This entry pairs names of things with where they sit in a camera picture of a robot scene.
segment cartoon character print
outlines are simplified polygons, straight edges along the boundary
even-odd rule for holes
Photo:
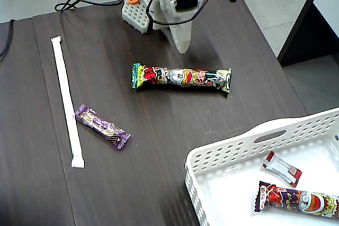
[[[179,86],[189,86],[194,82],[194,72],[191,69],[172,69],[168,72],[169,80]]]
[[[205,79],[205,73],[207,73],[207,71],[204,71],[204,70],[197,70],[195,72],[194,84],[196,86],[203,86],[203,81]]]
[[[205,74],[204,85],[219,87],[225,83],[225,79],[219,75],[216,71],[208,71]]]
[[[223,82],[226,84],[226,89],[229,90],[231,82],[231,74],[225,70],[217,70],[217,74],[223,77]]]
[[[269,203],[273,206],[283,206],[282,199],[281,192],[278,191],[276,185],[269,185],[267,187],[267,200]]]
[[[321,193],[301,192],[299,198],[299,210],[304,213],[337,217],[337,198]]]
[[[158,68],[155,70],[157,83],[161,85],[166,85],[168,83],[167,78],[167,68]]]
[[[156,74],[153,71],[152,67],[145,66],[144,67],[144,79],[146,82],[154,84],[157,83],[156,79]]]

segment plastic wrapper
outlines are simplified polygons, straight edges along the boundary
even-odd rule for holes
[[[254,211],[259,212],[268,204],[281,209],[338,219],[338,196],[286,189],[260,181]]]
[[[132,67],[132,88],[143,84],[177,85],[181,87],[200,86],[220,89],[229,93],[232,70],[193,70],[188,68],[150,67],[134,63]]]
[[[118,149],[123,148],[131,136],[123,129],[117,128],[113,123],[103,120],[93,109],[86,107],[85,105],[81,105],[75,112],[75,119],[100,133]]]
[[[263,167],[266,170],[277,174],[293,187],[297,186],[302,174],[300,169],[289,165],[283,159],[279,158],[273,151],[271,151],[267,156]]]

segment white plastic basket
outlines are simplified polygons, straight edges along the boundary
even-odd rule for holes
[[[185,184],[200,224],[338,225],[338,220],[271,206],[254,212],[260,180],[291,188],[263,169],[271,150],[302,171],[296,189],[339,196],[338,136],[336,108],[272,120],[239,136],[193,149],[185,164]]]

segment purple candy wrapper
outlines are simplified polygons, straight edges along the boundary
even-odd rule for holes
[[[260,212],[268,204],[290,211],[339,219],[339,196],[287,189],[260,181],[254,211]]]
[[[81,105],[75,112],[75,119],[100,133],[118,149],[122,149],[131,136],[123,129],[117,128],[113,123],[103,120],[93,109],[85,105]]]

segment dark wooden table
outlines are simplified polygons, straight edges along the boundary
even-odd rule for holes
[[[6,25],[0,26],[0,42]],[[122,151],[79,124],[84,169],[72,169],[50,42],[60,35],[75,107],[132,134]],[[231,92],[131,88],[133,62],[233,69]],[[141,35],[119,7],[14,23],[0,65],[0,225],[198,225],[186,155],[268,120],[306,115],[245,3],[211,0],[188,52],[168,30]]]

